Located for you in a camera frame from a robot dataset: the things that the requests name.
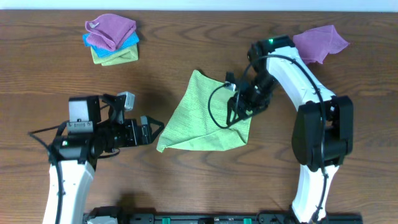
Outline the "folded green cloth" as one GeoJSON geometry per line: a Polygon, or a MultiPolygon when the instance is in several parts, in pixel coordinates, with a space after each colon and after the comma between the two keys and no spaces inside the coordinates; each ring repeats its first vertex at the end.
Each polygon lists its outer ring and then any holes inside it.
{"type": "Polygon", "coordinates": [[[102,58],[98,57],[98,54],[95,52],[95,50],[91,48],[91,55],[94,64],[101,64],[102,66],[111,66],[111,65],[134,62],[139,60],[137,44],[132,45],[130,47],[126,47],[125,49],[122,49],[114,54],[111,54],[110,56],[102,58]]]}

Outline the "folded blue cloth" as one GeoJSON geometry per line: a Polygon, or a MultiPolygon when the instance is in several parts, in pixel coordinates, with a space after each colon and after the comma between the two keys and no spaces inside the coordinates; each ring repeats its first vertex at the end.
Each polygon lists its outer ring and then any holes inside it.
{"type": "Polygon", "coordinates": [[[127,40],[124,41],[124,43],[122,44],[122,46],[120,46],[120,48],[118,48],[115,51],[109,51],[106,49],[102,49],[100,47],[97,47],[95,45],[91,45],[87,42],[87,37],[89,36],[89,34],[83,34],[82,35],[82,39],[84,41],[84,45],[85,47],[91,47],[97,54],[97,56],[99,58],[104,58],[104,57],[109,57],[112,54],[115,54],[116,52],[119,52],[121,50],[124,50],[127,47],[131,47],[133,45],[136,45],[139,42],[139,37],[137,36],[137,34],[134,32],[133,34],[131,34],[127,40]]]}

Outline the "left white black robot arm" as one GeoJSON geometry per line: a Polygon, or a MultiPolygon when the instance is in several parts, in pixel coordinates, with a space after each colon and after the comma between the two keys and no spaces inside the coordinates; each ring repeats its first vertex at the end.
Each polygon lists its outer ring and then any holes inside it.
{"type": "Polygon", "coordinates": [[[44,223],[82,223],[97,161],[118,155],[124,147],[151,144],[162,132],[163,122],[149,116],[139,122],[126,119],[124,113],[133,105],[130,92],[69,99],[69,119],[46,147],[50,189],[44,223]]]}

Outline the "folded purple cloth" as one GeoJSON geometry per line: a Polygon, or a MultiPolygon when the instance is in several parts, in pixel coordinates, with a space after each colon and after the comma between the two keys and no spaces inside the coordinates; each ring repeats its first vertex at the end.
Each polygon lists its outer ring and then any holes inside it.
{"type": "Polygon", "coordinates": [[[115,15],[103,14],[93,21],[85,22],[89,32],[86,41],[111,52],[119,49],[136,30],[136,21],[115,15]]]}

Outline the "light green microfiber cloth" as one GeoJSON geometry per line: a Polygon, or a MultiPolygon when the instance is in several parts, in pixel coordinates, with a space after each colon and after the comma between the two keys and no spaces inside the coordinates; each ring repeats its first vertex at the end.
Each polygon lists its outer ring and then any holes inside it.
{"type": "Polygon", "coordinates": [[[189,151],[227,151],[248,143],[251,119],[240,121],[228,129],[221,129],[226,119],[227,101],[233,92],[222,88],[221,82],[194,70],[187,90],[167,123],[156,149],[189,151]]]}

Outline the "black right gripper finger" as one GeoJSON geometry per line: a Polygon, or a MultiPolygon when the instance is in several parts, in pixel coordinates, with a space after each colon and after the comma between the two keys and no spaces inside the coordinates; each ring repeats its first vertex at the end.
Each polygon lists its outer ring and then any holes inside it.
{"type": "Polygon", "coordinates": [[[236,106],[236,97],[231,97],[227,102],[227,117],[226,117],[226,125],[232,126],[233,124],[238,122],[238,109],[236,106]]]}
{"type": "Polygon", "coordinates": [[[236,124],[242,120],[248,119],[252,117],[252,111],[235,111],[232,110],[231,119],[229,120],[230,124],[236,124]]]}

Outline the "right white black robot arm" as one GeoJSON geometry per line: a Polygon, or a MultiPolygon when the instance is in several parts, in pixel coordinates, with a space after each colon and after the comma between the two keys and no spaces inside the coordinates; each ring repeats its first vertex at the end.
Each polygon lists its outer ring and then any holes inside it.
{"type": "Polygon", "coordinates": [[[260,40],[248,50],[252,81],[226,73],[228,100],[226,125],[265,111],[280,85],[297,111],[292,149],[300,164],[296,196],[284,223],[328,223],[325,209],[332,180],[353,150],[353,102],[336,96],[321,84],[300,58],[288,36],[260,40]]]}

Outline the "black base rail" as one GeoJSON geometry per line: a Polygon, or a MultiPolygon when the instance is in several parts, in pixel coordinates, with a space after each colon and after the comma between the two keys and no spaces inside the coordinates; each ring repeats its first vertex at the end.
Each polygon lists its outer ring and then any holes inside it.
{"type": "Polygon", "coordinates": [[[84,214],[82,224],[286,224],[298,222],[292,212],[262,212],[257,215],[176,215],[126,213],[120,207],[98,207],[84,214]]]}

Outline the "crumpled purple cloth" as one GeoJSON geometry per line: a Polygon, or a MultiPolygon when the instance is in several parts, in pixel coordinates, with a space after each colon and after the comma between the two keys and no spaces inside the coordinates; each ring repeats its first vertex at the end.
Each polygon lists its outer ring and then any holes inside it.
{"type": "Polygon", "coordinates": [[[349,46],[334,25],[306,30],[293,36],[293,42],[304,64],[320,63],[329,54],[337,54],[349,46]]]}

